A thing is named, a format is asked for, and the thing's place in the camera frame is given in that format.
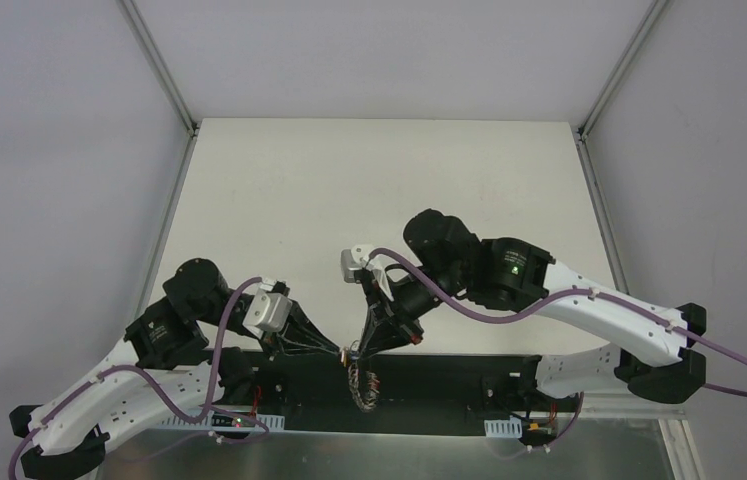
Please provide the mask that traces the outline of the large steel keyring plate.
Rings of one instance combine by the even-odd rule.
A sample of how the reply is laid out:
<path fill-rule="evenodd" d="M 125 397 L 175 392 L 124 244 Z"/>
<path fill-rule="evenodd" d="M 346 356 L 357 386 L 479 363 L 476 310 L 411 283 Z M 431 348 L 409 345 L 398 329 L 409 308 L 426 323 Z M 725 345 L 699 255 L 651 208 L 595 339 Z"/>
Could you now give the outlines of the large steel keyring plate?
<path fill-rule="evenodd" d="M 370 370 L 361 367 L 362 358 L 356 356 L 355 347 L 358 340 L 354 341 L 341 352 L 341 362 L 346 368 L 347 384 L 351 398 L 356 407 L 362 413 L 372 413 L 378 404 L 380 396 L 380 380 Z"/>

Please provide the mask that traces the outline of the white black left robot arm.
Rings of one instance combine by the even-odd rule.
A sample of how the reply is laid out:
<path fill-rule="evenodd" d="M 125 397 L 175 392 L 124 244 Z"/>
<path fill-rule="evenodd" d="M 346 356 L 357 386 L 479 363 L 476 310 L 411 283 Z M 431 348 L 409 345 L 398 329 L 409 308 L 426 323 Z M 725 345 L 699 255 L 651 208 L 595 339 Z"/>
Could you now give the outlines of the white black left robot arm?
<path fill-rule="evenodd" d="M 197 424 L 219 403 L 246 402 L 256 390 L 255 370 L 245 352 L 224 345 L 230 333 L 256 341 L 269 359 L 339 352 L 283 282 L 255 277 L 232 288 L 214 262 L 188 260 L 70 389 L 11 411 L 21 442 L 9 477 L 77 479 L 168 417 Z"/>

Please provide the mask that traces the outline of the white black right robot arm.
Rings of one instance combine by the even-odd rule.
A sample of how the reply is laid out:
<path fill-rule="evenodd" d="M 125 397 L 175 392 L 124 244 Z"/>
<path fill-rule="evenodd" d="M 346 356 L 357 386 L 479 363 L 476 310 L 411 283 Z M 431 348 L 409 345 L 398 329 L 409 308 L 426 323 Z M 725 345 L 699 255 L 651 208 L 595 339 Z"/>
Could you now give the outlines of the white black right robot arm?
<path fill-rule="evenodd" d="M 512 237 L 482 239 L 434 209 L 411 218 L 403 239 L 411 258 L 372 245 L 341 254 L 345 281 L 360 285 L 367 302 L 358 358 L 420 343 L 421 318 L 447 305 L 493 325 L 543 316 L 603 340 L 579 353 L 527 358 L 516 393 L 532 410 L 621 385 L 645 400 L 681 404 L 705 385 L 707 360 L 695 350 L 707 326 L 700 305 L 667 308 L 635 299 L 543 248 Z"/>

